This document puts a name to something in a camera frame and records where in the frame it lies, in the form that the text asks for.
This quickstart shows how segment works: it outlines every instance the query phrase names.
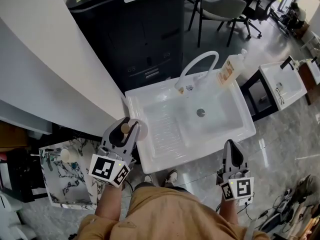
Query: shoe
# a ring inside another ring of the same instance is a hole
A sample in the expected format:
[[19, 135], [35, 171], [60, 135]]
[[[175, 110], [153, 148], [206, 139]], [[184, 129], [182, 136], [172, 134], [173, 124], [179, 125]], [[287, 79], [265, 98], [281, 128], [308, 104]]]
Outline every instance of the shoe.
[[165, 178], [163, 185], [167, 183], [171, 183], [172, 185], [174, 185], [177, 179], [178, 179], [178, 171], [172, 170], [169, 172], [168, 176]]
[[147, 174], [146, 176], [144, 176], [144, 182], [148, 182], [148, 183], [153, 184], [154, 180], [152, 179], [150, 174]]

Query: soap bottle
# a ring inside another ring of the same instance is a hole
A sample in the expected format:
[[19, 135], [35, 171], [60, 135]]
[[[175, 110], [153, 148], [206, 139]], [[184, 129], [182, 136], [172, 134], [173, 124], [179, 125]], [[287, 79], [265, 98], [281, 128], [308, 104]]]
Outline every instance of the soap bottle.
[[221, 70], [216, 74], [221, 88], [227, 88], [245, 70], [244, 59], [247, 53], [245, 49], [242, 49], [241, 54], [230, 55], [226, 59]]

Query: white marker cube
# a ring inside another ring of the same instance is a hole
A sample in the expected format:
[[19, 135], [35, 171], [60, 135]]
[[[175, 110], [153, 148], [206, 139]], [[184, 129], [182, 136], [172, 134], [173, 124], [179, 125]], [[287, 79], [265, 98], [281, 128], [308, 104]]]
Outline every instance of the white marker cube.
[[254, 177], [229, 179], [220, 187], [226, 201], [249, 198], [254, 195]]
[[92, 154], [89, 175], [118, 188], [129, 174], [130, 169], [125, 161]]

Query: eyeglasses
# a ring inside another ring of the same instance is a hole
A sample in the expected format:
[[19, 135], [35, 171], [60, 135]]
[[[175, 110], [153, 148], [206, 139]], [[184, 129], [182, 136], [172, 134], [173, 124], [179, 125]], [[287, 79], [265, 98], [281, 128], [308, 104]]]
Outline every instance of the eyeglasses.
[[275, 88], [275, 93], [279, 96], [279, 102], [281, 103], [281, 105], [285, 104], [285, 100], [284, 98], [281, 96], [280, 90], [277, 88]]

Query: bottle label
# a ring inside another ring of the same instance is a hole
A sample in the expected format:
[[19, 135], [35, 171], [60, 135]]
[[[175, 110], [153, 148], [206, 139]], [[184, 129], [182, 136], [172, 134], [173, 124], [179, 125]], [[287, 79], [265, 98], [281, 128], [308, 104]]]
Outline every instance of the bottle label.
[[230, 60], [227, 59], [225, 66], [218, 73], [218, 80], [221, 85], [224, 85], [227, 79], [232, 75], [235, 69], [232, 67]]

